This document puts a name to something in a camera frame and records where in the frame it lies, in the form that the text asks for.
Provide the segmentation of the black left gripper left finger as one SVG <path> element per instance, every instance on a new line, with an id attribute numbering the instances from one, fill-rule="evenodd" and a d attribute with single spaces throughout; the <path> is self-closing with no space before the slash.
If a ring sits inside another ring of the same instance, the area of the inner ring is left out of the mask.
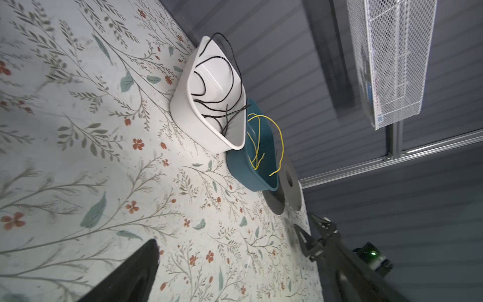
<path id="1" fill-rule="evenodd" d="M 80 300 L 148 301 L 159 260 L 157 242 L 150 239 Z"/>

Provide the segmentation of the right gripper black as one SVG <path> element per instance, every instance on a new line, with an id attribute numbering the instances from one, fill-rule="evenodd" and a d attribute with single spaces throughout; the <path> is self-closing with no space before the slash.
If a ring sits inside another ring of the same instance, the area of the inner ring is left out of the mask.
<path id="1" fill-rule="evenodd" d="M 311 214 L 310 220 L 321 236 L 332 236 L 338 233 L 337 226 L 327 217 L 320 218 Z M 294 230 L 303 255 L 311 262 L 316 262 L 321 254 L 320 242 L 297 224 L 294 224 Z M 363 247 L 353 249 L 353 252 L 382 278 L 385 278 L 394 267 L 394 264 L 371 243 L 366 243 Z"/>

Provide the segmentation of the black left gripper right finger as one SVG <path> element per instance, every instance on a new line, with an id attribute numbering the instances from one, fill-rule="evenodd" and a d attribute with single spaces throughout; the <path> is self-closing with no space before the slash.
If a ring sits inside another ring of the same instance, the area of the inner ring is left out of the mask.
<path id="1" fill-rule="evenodd" d="M 408 301 L 338 237 L 319 241 L 322 244 L 321 259 L 327 265 L 337 301 Z"/>

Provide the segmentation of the grey foam spool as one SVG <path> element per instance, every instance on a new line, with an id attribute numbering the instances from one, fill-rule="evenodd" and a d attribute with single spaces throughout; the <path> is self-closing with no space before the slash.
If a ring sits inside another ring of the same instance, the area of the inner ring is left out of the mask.
<path id="1" fill-rule="evenodd" d="M 302 189 L 291 159 L 284 156 L 281 169 L 277 173 L 279 187 L 276 191 L 263 191 L 263 197 L 269 209 L 275 215 L 282 215 L 286 205 L 294 211 L 302 207 Z"/>

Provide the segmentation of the white plastic bin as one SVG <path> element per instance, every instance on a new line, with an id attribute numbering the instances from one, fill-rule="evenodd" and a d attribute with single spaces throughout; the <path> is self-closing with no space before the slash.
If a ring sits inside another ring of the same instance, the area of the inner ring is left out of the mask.
<path id="1" fill-rule="evenodd" d="M 212 153 L 245 145 L 247 96 L 233 49 L 204 36 L 189 56 L 171 100 L 172 119 L 180 130 Z"/>

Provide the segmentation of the teal plastic bin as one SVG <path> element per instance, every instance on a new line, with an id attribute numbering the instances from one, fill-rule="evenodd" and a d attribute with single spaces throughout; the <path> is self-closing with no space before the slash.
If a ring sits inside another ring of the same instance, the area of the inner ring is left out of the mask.
<path id="1" fill-rule="evenodd" d="M 249 99 L 247 104 L 245 145 L 227 152 L 226 162 L 231 175 L 248 190 L 276 191 L 279 165 L 270 120 L 254 100 Z"/>

